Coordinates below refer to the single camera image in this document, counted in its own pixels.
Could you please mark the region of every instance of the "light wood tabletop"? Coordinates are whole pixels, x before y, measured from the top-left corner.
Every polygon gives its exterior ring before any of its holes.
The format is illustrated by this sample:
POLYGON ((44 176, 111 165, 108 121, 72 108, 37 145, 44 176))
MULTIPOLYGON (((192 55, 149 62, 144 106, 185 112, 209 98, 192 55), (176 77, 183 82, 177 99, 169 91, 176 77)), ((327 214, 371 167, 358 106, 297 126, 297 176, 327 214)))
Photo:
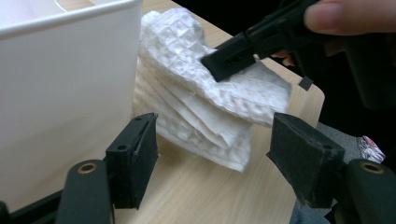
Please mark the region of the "light wood tabletop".
MULTIPOLYGON (((58 0, 70 10, 89 7, 87 0, 58 0)), ((179 7, 171 0, 144 0, 143 15, 151 10, 179 7)), ((209 47, 231 36, 196 17, 205 29, 209 47)), ((292 86, 289 114, 316 126, 324 95, 312 85, 308 91, 301 78, 271 59, 262 60, 292 86)), ((290 184, 266 157, 271 128, 253 126, 250 161, 243 173, 222 167, 175 146, 158 136, 157 160, 146 194, 138 210, 116 209, 116 223, 289 223, 295 202, 290 184)))

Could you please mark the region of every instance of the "plastic box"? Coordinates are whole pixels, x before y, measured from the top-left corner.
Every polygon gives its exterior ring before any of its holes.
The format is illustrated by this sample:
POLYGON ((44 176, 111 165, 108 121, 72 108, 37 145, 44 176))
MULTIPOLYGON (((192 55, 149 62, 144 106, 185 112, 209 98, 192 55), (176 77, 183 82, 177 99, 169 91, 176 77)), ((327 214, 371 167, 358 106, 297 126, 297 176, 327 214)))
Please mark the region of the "plastic box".
POLYGON ((133 115, 142 0, 0 1, 0 201, 10 212, 103 159, 133 115))

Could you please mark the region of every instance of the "textured cloth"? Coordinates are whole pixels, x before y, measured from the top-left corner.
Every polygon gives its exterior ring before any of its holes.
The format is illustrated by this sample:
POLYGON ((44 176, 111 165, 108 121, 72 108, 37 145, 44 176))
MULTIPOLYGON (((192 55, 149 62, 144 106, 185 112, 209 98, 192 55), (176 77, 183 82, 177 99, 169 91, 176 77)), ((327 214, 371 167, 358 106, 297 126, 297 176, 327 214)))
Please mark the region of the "textured cloth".
POLYGON ((157 132, 171 142, 242 172, 253 123, 272 125, 286 112, 290 84, 260 61, 216 82, 200 58, 215 51, 186 8, 142 18, 134 113, 159 114, 157 132))

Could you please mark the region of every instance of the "white plastic bin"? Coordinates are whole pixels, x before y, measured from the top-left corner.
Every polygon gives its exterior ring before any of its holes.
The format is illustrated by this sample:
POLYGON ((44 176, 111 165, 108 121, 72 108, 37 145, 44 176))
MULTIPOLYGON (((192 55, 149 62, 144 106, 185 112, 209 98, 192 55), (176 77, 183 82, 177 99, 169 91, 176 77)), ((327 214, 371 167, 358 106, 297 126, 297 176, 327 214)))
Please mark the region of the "white plastic bin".
POLYGON ((133 117, 142 0, 0 1, 0 201, 10 212, 103 159, 133 117))

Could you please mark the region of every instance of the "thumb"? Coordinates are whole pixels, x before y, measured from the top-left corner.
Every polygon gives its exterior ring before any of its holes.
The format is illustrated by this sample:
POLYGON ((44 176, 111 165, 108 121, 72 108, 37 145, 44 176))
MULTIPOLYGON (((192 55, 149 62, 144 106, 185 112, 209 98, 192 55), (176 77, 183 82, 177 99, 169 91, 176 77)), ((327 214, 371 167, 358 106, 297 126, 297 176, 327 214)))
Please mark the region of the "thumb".
POLYGON ((326 35, 396 32, 396 0, 321 0, 310 6, 304 22, 326 35))

